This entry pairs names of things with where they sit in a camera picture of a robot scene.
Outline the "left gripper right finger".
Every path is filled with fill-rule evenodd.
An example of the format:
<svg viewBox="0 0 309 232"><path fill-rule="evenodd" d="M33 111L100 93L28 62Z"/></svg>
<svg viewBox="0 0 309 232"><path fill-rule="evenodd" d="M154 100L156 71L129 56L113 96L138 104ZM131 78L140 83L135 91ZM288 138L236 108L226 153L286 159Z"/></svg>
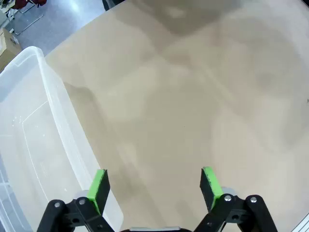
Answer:
<svg viewBox="0 0 309 232"><path fill-rule="evenodd" d="M224 193L211 167L201 169L200 189L208 213L196 232L221 232L228 223L242 232L276 232L277 228L264 199L249 195L245 199Z"/></svg>

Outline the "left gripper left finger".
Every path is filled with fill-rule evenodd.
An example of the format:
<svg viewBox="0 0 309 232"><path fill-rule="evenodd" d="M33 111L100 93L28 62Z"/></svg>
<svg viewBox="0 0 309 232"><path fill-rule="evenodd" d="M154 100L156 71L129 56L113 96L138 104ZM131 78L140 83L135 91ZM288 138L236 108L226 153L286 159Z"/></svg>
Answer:
<svg viewBox="0 0 309 232"><path fill-rule="evenodd" d="M87 196L69 203L58 199L48 203L37 231L73 232L77 227L85 227L89 232L112 232L103 217L110 190L107 170L97 170Z"/></svg>

